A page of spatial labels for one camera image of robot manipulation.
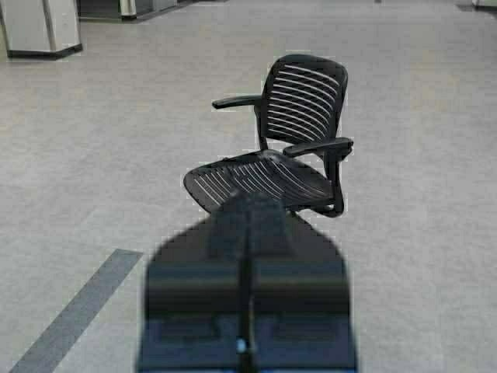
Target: dark floor stripe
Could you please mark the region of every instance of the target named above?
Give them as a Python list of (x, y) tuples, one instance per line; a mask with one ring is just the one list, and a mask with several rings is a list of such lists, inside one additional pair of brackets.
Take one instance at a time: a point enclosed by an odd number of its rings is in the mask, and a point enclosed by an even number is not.
[(114, 251), (10, 373), (52, 373), (142, 255), (121, 249)]

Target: chair armrest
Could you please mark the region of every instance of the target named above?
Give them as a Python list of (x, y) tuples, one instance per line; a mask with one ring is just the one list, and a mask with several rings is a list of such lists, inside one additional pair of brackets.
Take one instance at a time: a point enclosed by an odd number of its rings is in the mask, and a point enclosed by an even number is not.
[(214, 109), (224, 109), (233, 106), (254, 105), (258, 106), (261, 102), (261, 95), (228, 97), (212, 102)]
[(331, 152), (339, 160), (343, 160), (352, 151), (354, 141), (349, 138), (334, 138), (327, 141), (313, 141), (303, 144), (292, 145), (283, 150), (287, 157), (294, 158), (300, 155), (316, 152)]

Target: chair backrest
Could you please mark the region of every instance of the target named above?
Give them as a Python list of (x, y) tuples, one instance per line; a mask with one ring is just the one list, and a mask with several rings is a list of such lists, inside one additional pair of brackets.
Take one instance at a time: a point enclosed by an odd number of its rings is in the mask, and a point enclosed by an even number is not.
[(291, 144), (335, 138), (347, 79), (334, 61), (305, 54), (280, 58), (264, 86), (259, 135)]

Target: black office chair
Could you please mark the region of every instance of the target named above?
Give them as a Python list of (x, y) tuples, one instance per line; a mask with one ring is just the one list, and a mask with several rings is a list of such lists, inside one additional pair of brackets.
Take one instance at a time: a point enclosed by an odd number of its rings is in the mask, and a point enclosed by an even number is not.
[[(275, 62), (261, 96), (214, 101), (215, 109), (254, 106), (261, 150), (190, 171), (183, 180), (189, 194), (207, 212), (241, 190), (282, 200), (292, 214), (310, 208), (331, 218), (341, 215), (339, 163), (353, 141), (335, 136), (347, 80), (346, 69), (334, 61), (291, 54)], [(293, 145), (282, 154), (268, 149), (267, 138)], [(294, 159), (308, 153), (323, 160), (326, 178)]]

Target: gray tile floor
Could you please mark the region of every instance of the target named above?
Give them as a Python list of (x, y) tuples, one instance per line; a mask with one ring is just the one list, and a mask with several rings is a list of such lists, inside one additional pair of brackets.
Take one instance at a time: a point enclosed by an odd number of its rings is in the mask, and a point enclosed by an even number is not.
[[(497, 23), (457, 3), (230, 0), (83, 23), (57, 62), (1, 51), (0, 372), (114, 249), (153, 253), (205, 217), (182, 176), (255, 148), (250, 110), (210, 101), (305, 51), (349, 70), (348, 211), (302, 215), (349, 264), (363, 372), (495, 373)], [(146, 259), (57, 373), (132, 372)]]

